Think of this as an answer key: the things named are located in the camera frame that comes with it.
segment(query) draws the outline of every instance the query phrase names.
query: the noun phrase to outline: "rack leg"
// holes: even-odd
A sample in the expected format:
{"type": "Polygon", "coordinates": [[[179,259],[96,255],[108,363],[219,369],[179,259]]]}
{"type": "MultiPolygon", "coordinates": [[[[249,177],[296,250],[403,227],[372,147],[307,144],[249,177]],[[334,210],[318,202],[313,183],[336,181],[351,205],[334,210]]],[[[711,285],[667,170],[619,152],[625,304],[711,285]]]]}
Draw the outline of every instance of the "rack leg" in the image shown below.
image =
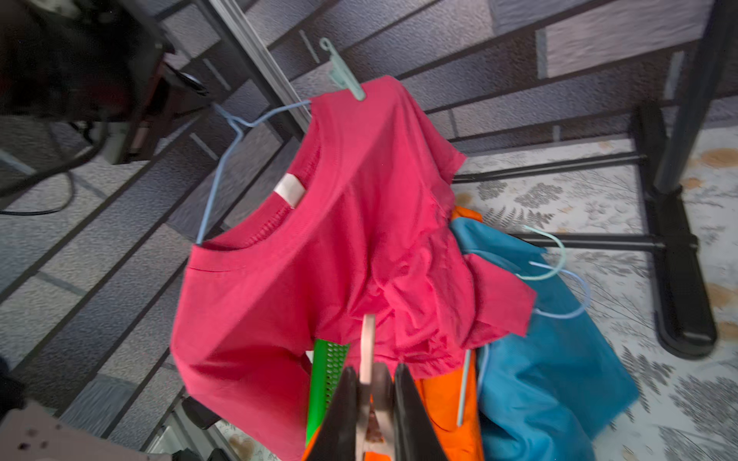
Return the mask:
{"type": "Polygon", "coordinates": [[[738,1],[715,0],[689,72],[686,94],[679,107],[672,137],[656,171],[654,187],[662,194],[679,189],[679,180],[723,73],[736,24],[738,1]]]}
{"type": "Polygon", "coordinates": [[[638,107],[632,124],[648,233],[661,244],[652,250],[655,328],[664,349],[682,358],[701,358],[714,348],[717,330],[697,260],[697,237],[689,230],[681,189],[660,193],[656,168],[663,165],[666,130],[655,103],[638,107]]]}

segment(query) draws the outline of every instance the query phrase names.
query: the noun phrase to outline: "blue cloth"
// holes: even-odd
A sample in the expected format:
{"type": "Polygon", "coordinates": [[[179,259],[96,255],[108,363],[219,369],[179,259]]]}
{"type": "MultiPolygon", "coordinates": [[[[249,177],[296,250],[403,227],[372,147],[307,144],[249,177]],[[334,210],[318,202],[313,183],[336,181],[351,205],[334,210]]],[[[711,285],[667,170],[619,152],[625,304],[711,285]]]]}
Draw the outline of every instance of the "blue cloth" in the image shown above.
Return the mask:
{"type": "MultiPolygon", "coordinates": [[[[547,271],[528,264],[545,263],[544,249],[467,218],[455,219],[451,230],[464,254],[515,274],[547,271]]],[[[579,307],[559,276],[526,283],[541,311],[579,307]]],[[[638,397],[586,313],[569,320],[534,313],[525,338],[510,334],[491,343],[480,392],[484,456],[494,461],[594,460],[592,439],[638,397]]]]}

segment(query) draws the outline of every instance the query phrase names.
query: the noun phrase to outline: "clothes hanger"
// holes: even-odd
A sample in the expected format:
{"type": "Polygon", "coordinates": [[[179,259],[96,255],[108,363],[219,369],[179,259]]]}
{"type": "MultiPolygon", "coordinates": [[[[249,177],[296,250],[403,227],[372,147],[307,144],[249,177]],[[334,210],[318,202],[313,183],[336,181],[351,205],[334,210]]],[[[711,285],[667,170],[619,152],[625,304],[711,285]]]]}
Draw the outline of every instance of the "clothes hanger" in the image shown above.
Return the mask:
{"type": "MultiPolygon", "coordinates": [[[[364,92],[364,89],[359,84],[359,81],[354,77],[354,74],[351,73],[351,70],[346,65],[346,62],[338,54],[338,51],[336,51],[331,41],[325,37],[321,38],[320,47],[331,54],[331,62],[333,63],[333,69],[331,70],[331,79],[341,89],[348,89],[349,91],[351,91],[351,93],[354,95],[354,97],[357,100],[363,101],[364,99],[366,99],[367,95],[364,92]]],[[[207,223],[210,220],[210,213],[213,211],[213,203],[215,202],[215,194],[218,191],[218,185],[220,185],[221,183],[221,177],[223,176],[223,169],[225,168],[225,164],[228,161],[228,158],[235,150],[235,147],[244,138],[244,131],[241,130],[241,127],[239,127],[239,125],[243,125],[248,128],[254,128],[257,125],[260,125],[262,122],[264,122],[268,118],[273,117],[274,115],[279,114],[280,112],[288,111],[290,109],[302,107],[304,105],[309,105],[309,104],[310,104],[310,100],[306,100],[306,101],[300,101],[294,104],[285,105],[285,106],[282,106],[276,109],[272,109],[271,111],[267,112],[266,114],[254,120],[253,122],[247,122],[246,120],[240,117],[236,117],[235,115],[232,115],[231,113],[223,109],[219,104],[213,104],[215,111],[217,111],[223,118],[225,118],[225,120],[228,121],[228,125],[230,125],[231,128],[233,128],[233,130],[236,132],[236,137],[233,140],[233,142],[231,142],[231,144],[228,146],[223,156],[218,161],[218,167],[215,169],[215,177],[213,178],[213,185],[210,187],[210,194],[207,197],[207,203],[205,204],[205,211],[202,215],[202,221],[200,222],[200,229],[197,232],[197,238],[195,239],[195,244],[201,245],[202,241],[205,239],[205,233],[207,231],[207,223]]]]}
{"type": "MultiPolygon", "coordinates": [[[[541,264],[541,263],[536,263],[535,261],[528,261],[528,263],[531,266],[549,269],[549,271],[546,272],[545,274],[542,274],[542,275],[515,274],[515,275],[521,280],[528,280],[528,281],[535,282],[535,281],[549,279],[553,277],[554,275],[558,274],[559,272],[564,272],[565,274],[568,274],[574,277],[577,281],[579,281],[579,283],[582,285],[582,290],[584,291],[584,302],[574,312],[548,313],[548,312],[541,311],[540,309],[535,309],[534,313],[541,315],[541,316],[550,317],[552,319],[573,319],[574,317],[582,314],[587,309],[587,307],[590,305],[591,300],[592,300],[591,293],[590,293],[590,286],[579,275],[576,275],[573,272],[569,272],[563,269],[564,264],[566,264],[566,248],[564,247],[564,244],[561,242],[561,240],[559,240],[559,238],[556,237],[556,235],[549,234],[548,232],[543,232],[542,230],[539,230],[539,229],[536,229],[530,226],[523,226],[523,228],[531,232],[544,235],[550,238],[551,240],[553,240],[554,242],[556,242],[556,245],[561,249],[561,257],[559,258],[559,262],[556,263],[556,265],[553,267],[549,266],[548,264],[541,264]]],[[[485,356],[484,356],[482,365],[483,365],[483,369],[486,369],[486,365],[487,365],[486,360],[488,358],[486,354],[487,349],[485,349],[484,351],[485,351],[485,356]]],[[[469,368],[471,365],[471,361],[472,361],[472,351],[467,350],[464,355],[464,360],[463,360],[463,375],[461,376],[461,391],[459,392],[458,413],[456,416],[456,426],[457,427],[461,427],[461,425],[463,424],[463,409],[464,409],[464,403],[466,402],[466,384],[469,381],[469,368]]],[[[477,396],[478,395],[479,395],[479,387],[477,387],[477,396]]]]}
{"type": "MultiPolygon", "coordinates": [[[[532,266],[546,268],[546,269],[552,269],[552,267],[549,266],[548,264],[536,263],[535,261],[529,261],[528,264],[531,264],[532,266]]],[[[592,291],[590,289],[590,284],[587,283],[584,279],[582,279],[579,275],[574,274],[571,271],[562,269],[561,272],[563,274],[572,276],[582,286],[582,292],[584,293],[584,300],[582,300],[581,305],[577,309],[569,313],[550,313],[550,312],[541,311],[540,309],[534,309],[533,310],[534,313],[540,316],[549,317],[551,319],[569,320],[569,319],[573,319],[575,317],[582,315],[587,310],[587,308],[590,307],[590,304],[592,302],[592,291]]],[[[479,367],[479,377],[477,378],[477,399],[479,399],[479,396],[481,395],[482,380],[484,378],[484,374],[487,371],[487,363],[489,362],[489,347],[490,347],[490,344],[485,344],[481,347],[482,364],[479,367]]]]}

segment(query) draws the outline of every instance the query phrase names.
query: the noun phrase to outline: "red t-shirt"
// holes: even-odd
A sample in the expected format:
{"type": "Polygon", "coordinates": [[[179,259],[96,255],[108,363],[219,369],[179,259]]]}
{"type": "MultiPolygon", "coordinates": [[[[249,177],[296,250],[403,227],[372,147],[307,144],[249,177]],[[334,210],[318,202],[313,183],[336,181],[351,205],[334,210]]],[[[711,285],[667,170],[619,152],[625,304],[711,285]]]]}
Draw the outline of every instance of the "red t-shirt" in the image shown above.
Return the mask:
{"type": "Polygon", "coordinates": [[[315,339],[358,344],[374,313],[375,361],[429,378],[460,367],[465,349],[525,334],[535,297],[459,251],[449,183],[464,155],[397,80],[364,89],[362,102],[312,100],[289,168],[306,189],[297,208],[272,193],[193,247],[184,277],[171,351],[188,392],[283,461],[304,449],[315,339]]]}

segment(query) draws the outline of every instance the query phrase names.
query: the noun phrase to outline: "clothing label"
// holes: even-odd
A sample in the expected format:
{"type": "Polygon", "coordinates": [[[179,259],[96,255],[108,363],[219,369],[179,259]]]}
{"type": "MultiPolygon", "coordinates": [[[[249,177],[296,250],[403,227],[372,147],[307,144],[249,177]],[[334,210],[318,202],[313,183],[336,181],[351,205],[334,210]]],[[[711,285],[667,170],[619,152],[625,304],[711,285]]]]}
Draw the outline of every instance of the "clothing label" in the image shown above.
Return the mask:
{"type": "Polygon", "coordinates": [[[290,207],[295,208],[305,195],[305,187],[295,175],[287,173],[277,183],[275,192],[284,198],[290,207]]]}

